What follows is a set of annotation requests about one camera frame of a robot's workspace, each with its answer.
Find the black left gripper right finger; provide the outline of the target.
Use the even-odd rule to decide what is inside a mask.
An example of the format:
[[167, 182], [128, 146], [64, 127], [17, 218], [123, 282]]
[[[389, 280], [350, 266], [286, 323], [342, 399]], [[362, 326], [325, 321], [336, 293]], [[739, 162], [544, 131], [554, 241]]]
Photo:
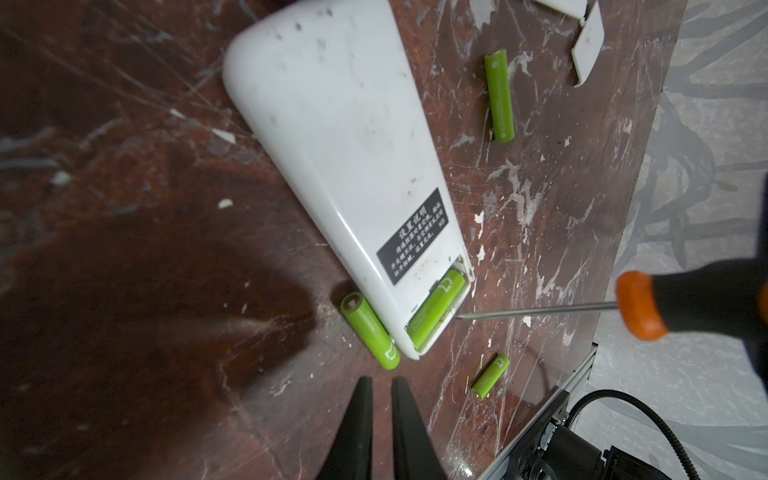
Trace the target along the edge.
[[393, 379], [391, 400], [394, 478], [446, 480], [447, 476], [404, 377]]

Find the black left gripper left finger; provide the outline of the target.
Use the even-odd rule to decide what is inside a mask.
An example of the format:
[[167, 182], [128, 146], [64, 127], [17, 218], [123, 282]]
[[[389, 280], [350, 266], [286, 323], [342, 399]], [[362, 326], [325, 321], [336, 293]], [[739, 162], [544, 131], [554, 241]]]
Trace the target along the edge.
[[373, 381], [361, 377], [316, 479], [372, 478]]

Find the green battery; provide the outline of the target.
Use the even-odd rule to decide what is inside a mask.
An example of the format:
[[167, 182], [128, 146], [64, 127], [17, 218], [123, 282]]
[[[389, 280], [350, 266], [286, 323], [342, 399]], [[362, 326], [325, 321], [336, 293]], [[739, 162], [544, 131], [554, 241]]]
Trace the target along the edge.
[[360, 292], [346, 295], [340, 310], [372, 355], [385, 370], [400, 364], [400, 353], [368, 300]]
[[436, 284], [406, 327], [407, 334], [417, 351], [423, 351], [437, 336], [449, 310], [465, 286], [466, 278], [457, 269], [450, 269]]
[[509, 143], [515, 138], [515, 127], [506, 50], [485, 55], [484, 66], [493, 138], [498, 143]]
[[477, 400], [488, 397], [510, 365], [510, 359], [504, 354], [497, 354], [479, 374], [471, 387], [472, 395]]

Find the orange black small tool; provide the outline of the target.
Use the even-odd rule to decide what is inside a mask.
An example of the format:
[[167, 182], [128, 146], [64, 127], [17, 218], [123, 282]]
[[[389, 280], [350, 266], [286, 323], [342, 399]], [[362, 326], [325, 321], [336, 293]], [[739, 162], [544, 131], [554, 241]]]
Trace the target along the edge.
[[616, 281], [612, 302], [470, 313], [466, 320], [615, 310], [641, 341], [670, 333], [708, 333], [741, 340], [767, 338], [767, 261], [714, 262], [696, 270], [650, 275], [629, 271]]

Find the red white remote control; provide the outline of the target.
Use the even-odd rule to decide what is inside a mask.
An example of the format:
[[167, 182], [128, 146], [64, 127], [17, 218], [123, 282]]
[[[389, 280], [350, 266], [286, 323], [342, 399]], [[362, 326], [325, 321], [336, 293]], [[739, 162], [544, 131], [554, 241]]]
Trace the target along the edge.
[[[389, 3], [295, 2], [234, 37], [223, 81], [396, 347], [424, 356], [474, 272]], [[465, 289], [417, 351], [406, 327], [450, 269]]]

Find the small white battery cover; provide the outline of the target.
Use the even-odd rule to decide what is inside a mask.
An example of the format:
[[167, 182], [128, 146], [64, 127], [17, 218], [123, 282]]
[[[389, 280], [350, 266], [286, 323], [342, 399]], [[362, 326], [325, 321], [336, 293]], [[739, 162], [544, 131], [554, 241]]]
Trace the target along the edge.
[[580, 32], [571, 50], [577, 81], [583, 86], [590, 77], [605, 40], [605, 30], [600, 3], [595, 1], [587, 8], [587, 15], [580, 20]]

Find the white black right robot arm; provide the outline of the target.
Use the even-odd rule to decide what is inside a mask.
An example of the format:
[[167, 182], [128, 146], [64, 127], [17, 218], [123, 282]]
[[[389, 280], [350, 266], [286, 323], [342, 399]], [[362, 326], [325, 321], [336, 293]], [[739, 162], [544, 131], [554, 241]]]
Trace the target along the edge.
[[669, 479], [617, 447], [600, 450], [553, 423], [538, 424], [512, 448], [505, 479]]

